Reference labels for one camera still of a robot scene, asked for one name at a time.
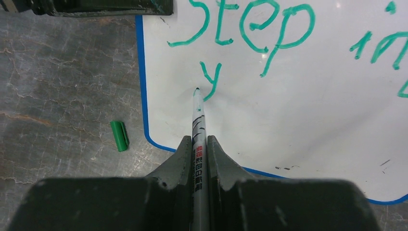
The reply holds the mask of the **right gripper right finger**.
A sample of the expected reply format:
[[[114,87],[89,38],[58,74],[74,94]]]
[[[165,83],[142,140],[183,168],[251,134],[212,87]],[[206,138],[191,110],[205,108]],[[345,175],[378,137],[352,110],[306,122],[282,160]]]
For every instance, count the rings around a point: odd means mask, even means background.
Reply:
[[[255,177],[231,159],[214,135],[207,138],[210,230],[244,231],[242,182]]]

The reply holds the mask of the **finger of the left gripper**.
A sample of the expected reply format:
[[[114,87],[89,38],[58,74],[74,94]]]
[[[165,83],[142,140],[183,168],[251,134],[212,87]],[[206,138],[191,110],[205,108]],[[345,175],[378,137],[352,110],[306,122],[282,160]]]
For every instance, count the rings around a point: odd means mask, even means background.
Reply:
[[[105,17],[118,15],[163,15],[173,13],[172,0],[0,0],[11,13],[32,11],[54,17]]]

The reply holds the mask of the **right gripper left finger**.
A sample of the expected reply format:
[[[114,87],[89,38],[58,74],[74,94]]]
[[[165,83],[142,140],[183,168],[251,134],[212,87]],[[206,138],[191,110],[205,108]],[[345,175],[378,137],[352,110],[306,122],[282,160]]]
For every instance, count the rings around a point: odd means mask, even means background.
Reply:
[[[192,141],[184,136],[175,153],[147,175],[147,231],[188,231],[191,221]]]

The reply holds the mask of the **green whiteboard marker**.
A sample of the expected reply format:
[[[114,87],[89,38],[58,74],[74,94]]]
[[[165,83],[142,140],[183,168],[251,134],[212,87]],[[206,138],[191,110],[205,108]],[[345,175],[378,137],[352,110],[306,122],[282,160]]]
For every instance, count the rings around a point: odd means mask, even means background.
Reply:
[[[204,115],[204,99],[199,88],[193,92],[192,116],[192,231],[208,231],[209,193],[207,166],[207,135]]]

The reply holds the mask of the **green marker cap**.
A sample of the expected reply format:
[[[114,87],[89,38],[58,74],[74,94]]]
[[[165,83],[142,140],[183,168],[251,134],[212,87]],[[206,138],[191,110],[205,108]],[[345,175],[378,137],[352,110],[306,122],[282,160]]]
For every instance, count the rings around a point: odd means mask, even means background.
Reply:
[[[110,126],[113,132],[115,143],[119,152],[126,151],[129,147],[129,139],[124,122],[111,121]]]

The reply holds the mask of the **blue framed whiteboard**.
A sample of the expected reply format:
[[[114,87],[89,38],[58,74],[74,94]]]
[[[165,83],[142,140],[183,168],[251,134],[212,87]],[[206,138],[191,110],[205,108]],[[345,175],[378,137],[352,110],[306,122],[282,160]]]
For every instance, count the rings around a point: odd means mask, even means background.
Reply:
[[[407,1],[177,0],[136,34],[155,147],[191,134],[200,88],[207,134],[247,170],[407,200]]]

